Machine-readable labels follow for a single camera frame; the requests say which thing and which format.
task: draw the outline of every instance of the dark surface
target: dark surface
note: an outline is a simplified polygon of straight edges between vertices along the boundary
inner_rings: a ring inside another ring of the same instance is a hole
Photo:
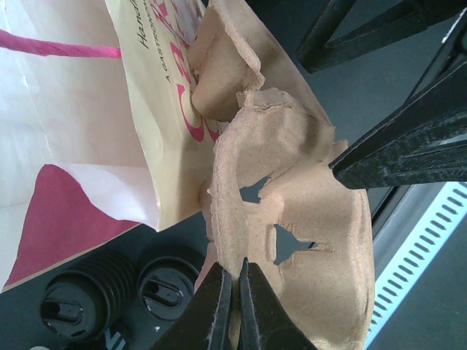
[[[254,9],[289,55],[294,53],[312,18],[321,7],[320,1],[311,0],[254,2]],[[396,3],[397,1],[388,0],[357,1],[336,35],[340,36],[356,28]],[[405,101],[438,50],[451,22],[440,23],[412,38],[313,75],[301,69],[336,126],[337,139],[347,139],[350,143],[356,141]],[[386,189],[369,191],[373,209],[378,206],[386,192]],[[411,293],[412,299],[408,297],[404,302],[404,305],[407,304],[413,310],[412,315],[420,316],[412,319],[404,315],[398,316],[406,308],[401,306],[374,341],[374,349],[466,349],[462,344],[467,343],[467,339],[462,337],[467,333],[464,316],[467,312],[467,285],[463,278],[465,273],[461,268],[467,265],[462,251],[462,248],[466,247],[466,239],[465,234],[459,237],[458,233],[451,238],[440,253],[440,257],[443,258],[438,257],[433,263],[433,266],[439,264],[439,275],[432,279],[434,287],[420,289],[420,293],[426,293],[425,296],[414,294],[417,288],[423,288],[426,283],[422,277]],[[116,238],[108,247],[126,254],[138,263],[146,248],[171,242],[191,246],[205,254],[207,239],[201,215],[198,214],[162,233],[141,227]],[[278,238],[279,253],[290,254],[293,251],[290,242],[296,244],[287,233],[281,233]],[[452,262],[459,266],[455,272],[451,268]],[[63,344],[40,322],[39,303],[47,283],[64,267],[0,295],[0,349],[27,350],[32,346],[43,345],[55,350]],[[124,320],[134,336],[133,346],[136,350],[147,349],[168,327],[167,323],[151,318],[145,313],[136,299],[127,310]],[[435,336],[439,338],[435,343],[441,343],[441,346],[430,347],[431,343],[427,339],[433,340]],[[457,342],[453,346],[443,346],[447,337],[453,337]],[[407,341],[399,343],[398,338],[405,338]],[[400,344],[399,347],[391,345],[394,341]]]

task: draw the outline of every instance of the pink string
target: pink string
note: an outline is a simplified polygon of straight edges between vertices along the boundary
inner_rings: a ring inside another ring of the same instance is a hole
[[[60,44],[57,42],[45,42],[42,40],[28,39],[16,36],[0,29],[0,47],[5,47],[23,53],[48,56],[68,57],[108,57],[122,58],[119,47],[86,46],[73,44]]]

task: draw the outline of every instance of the pink printed area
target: pink printed area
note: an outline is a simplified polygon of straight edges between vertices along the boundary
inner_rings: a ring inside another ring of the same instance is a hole
[[[63,169],[44,166],[5,287],[108,242],[135,225],[113,219],[93,206],[80,184]]]
[[[0,47],[5,47],[22,53],[32,53],[41,56],[68,56],[68,57],[107,57],[121,58],[119,47],[85,46],[73,44],[60,44],[58,42],[45,42],[16,36],[7,31],[0,30]]]

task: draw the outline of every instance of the vent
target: vent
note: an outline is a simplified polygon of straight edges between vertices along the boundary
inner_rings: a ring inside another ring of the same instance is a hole
[[[448,182],[435,197],[376,282],[365,349],[467,214],[467,184]]]

